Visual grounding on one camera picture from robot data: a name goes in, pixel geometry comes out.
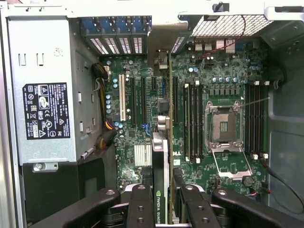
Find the psu label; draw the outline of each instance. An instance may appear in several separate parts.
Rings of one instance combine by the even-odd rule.
[[[44,83],[22,88],[28,140],[71,137],[66,86]]]

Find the cpu socket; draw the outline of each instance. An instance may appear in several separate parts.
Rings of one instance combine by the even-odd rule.
[[[219,176],[235,180],[252,175],[252,170],[243,151],[243,110],[241,107],[239,101],[231,106],[214,106],[211,101],[208,101],[204,120],[205,145],[208,152],[213,154]],[[242,152],[248,170],[236,174],[221,172],[215,153],[223,152]]]

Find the black pcie slot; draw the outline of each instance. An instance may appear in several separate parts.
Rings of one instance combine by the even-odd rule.
[[[142,124],[147,124],[147,115],[146,115],[146,79],[144,77],[141,78],[141,86],[142,86]]]
[[[191,85],[190,87],[190,92],[191,92],[191,156],[190,159],[193,160],[195,159],[195,154],[197,153],[197,144],[196,144],[196,127],[197,127],[197,115],[196,115],[196,108],[197,108],[197,99],[196,99],[196,88],[195,86]]]
[[[177,124],[179,122],[178,119],[178,104],[179,104],[179,100],[178,100],[178,91],[179,91],[179,78],[178,77],[173,77],[173,123]]]
[[[202,88],[201,86],[196,86],[196,96],[197,96],[197,99],[196,99],[196,104],[197,104],[197,108],[196,108],[196,119],[197,119],[197,124],[196,124],[196,137],[197,137],[197,145],[196,145],[196,148],[197,148],[197,152],[196,152],[196,155],[195,157],[196,158],[200,158],[201,155],[202,155],[202,151],[201,151],[201,146],[203,144],[202,140],[201,140],[201,134],[202,134],[202,130],[201,130],[201,126],[202,126],[202,122],[201,122],[201,116],[202,116],[202,110],[201,110],[201,107],[202,107],[202,101],[201,101],[201,91],[202,91]]]
[[[152,77],[151,90],[156,90],[156,77]]]
[[[185,157],[190,158],[190,151],[191,151],[191,130],[190,130],[190,108],[191,108],[191,101],[190,101],[190,88],[184,85],[183,89],[183,96],[184,96],[184,155]]]
[[[136,124],[136,82],[135,78],[130,78],[130,86],[131,86],[131,121],[132,124]]]

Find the green circuit board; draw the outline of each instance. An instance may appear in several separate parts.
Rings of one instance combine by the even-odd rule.
[[[224,187],[242,194],[249,194],[249,188],[245,187],[241,180],[218,176],[214,157],[205,146],[202,147],[203,158],[199,163],[186,158],[184,154],[186,151],[184,87],[189,81],[195,83],[196,80],[199,80],[202,86],[203,107],[208,101],[220,106],[233,105],[235,101],[239,101],[243,105],[247,102],[248,97],[246,84],[263,77],[262,61],[266,58],[266,54],[266,49],[253,49],[250,44],[244,43],[241,48],[236,49],[234,54],[227,54],[224,51],[212,54],[212,64],[210,64],[210,60],[206,59],[201,62],[195,61],[203,53],[194,50],[185,49],[182,53],[172,56],[172,76],[177,84],[176,92],[174,92],[177,96],[174,110],[177,112],[177,120],[174,121],[173,126],[173,165],[174,168],[182,168],[186,183],[198,184],[207,192],[211,192],[217,187]],[[135,160],[134,146],[151,145],[151,135],[157,124],[157,100],[165,94],[164,78],[154,76],[153,70],[147,67],[146,57],[105,58],[103,60],[105,66],[107,61],[111,62],[109,66],[111,74],[106,82],[106,95],[111,97],[108,101],[111,112],[108,111],[107,118],[110,118],[116,125],[119,124],[116,126],[118,134],[114,139],[114,144],[117,154],[117,187],[123,191],[128,184],[141,181],[142,166],[139,166]],[[119,75],[124,75],[125,79],[126,121],[120,121]],[[220,78],[224,80],[229,78],[229,82],[220,83]],[[264,110],[267,110],[267,104],[262,105]],[[237,129],[242,129],[237,130],[237,134],[245,135],[247,130],[245,123],[246,121],[237,120]],[[216,159],[221,172],[236,173],[248,170],[243,153],[223,152],[217,154]],[[258,161],[253,160],[250,156],[247,156],[247,159],[255,181],[252,188],[256,192],[261,192],[261,182],[265,181],[266,172]]]

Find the mesh vent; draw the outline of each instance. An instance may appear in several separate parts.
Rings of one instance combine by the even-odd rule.
[[[184,39],[185,39],[185,37],[177,37],[175,44],[173,46],[173,49],[172,49],[172,53],[175,53],[179,49],[179,47],[182,44]]]
[[[119,38],[119,42],[122,45],[123,52],[125,54],[131,54],[128,38]]]
[[[119,54],[119,50],[113,38],[105,38],[105,41],[109,46],[109,48],[111,49],[111,51],[113,52],[113,54]]]
[[[134,37],[134,48],[136,54],[142,54],[143,53],[143,42],[141,37]]]
[[[244,15],[246,30],[243,36],[252,36],[272,21],[264,15]],[[194,37],[238,37],[244,29],[244,20],[240,15],[219,16],[217,20],[200,19],[193,30]]]
[[[99,39],[97,39],[97,38],[91,39],[91,41],[94,44],[94,46],[100,51],[101,54],[103,54],[103,55],[109,54]]]

